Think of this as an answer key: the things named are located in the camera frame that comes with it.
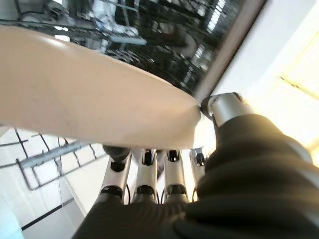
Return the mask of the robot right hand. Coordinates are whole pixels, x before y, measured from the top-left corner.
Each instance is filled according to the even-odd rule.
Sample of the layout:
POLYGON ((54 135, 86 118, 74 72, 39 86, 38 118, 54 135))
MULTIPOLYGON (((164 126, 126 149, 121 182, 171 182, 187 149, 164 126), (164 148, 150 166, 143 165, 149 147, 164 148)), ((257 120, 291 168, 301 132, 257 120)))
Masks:
POLYGON ((102 190, 76 239, 316 239, 319 170, 307 150, 237 93, 204 99, 216 150, 205 164, 196 202, 123 205, 102 190))

